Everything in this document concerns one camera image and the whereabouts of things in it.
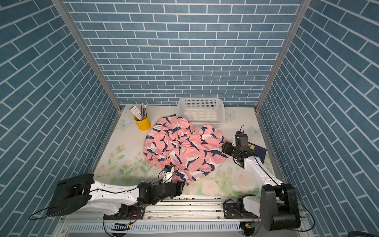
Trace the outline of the pink shark print shorts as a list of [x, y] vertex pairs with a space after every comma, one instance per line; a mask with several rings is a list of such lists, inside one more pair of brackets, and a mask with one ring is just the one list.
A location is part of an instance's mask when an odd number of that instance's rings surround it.
[[175, 181], [190, 184], [207, 176], [229, 157], [222, 152], [226, 138], [212, 125], [196, 130], [185, 118], [163, 117], [150, 129], [143, 154], [146, 162], [175, 169]]

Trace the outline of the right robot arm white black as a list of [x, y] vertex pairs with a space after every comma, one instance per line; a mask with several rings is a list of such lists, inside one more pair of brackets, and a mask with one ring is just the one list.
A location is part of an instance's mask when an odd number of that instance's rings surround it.
[[291, 184], [277, 179], [250, 148], [248, 136], [237, 131], [233, 143], [225, 142], [222, 152], [233, 157], [237, 165], [251, 174], [261, 186], [261, 196], [243, 196], [238, 199], [240, 213], [259, 217], [268, 231], [298, 229], [301, 226], [296, 190]]

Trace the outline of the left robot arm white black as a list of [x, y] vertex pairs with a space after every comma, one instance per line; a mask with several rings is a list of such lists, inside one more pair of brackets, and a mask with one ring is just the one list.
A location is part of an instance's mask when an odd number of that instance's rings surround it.
[[135, 207], [145, 208], [180, 196], [184, 186], [180, 181], [118, 186], [96, 181], [93, 174], [84, 174], [57, 183], [46, 215], [65, 216], [82, 210], [116, 218]]

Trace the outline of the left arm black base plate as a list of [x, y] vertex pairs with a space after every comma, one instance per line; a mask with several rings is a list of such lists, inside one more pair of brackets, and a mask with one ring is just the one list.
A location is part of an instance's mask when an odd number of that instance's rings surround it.
[[121, 204], [121, 207], [118, 213], [114, 215], [105, 215], [103, 216], [104, 220], [142, 220], [145, 215], [146, 205], [132, 205], [127, 206]]

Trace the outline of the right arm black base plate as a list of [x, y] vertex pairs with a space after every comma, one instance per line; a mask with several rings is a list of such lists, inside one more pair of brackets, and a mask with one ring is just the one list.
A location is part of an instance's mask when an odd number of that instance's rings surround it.
[[258, 219], [252, 212], [245, 210], [242, 198], [237, 200], [227, 199], [222, 204], [225, 219]]

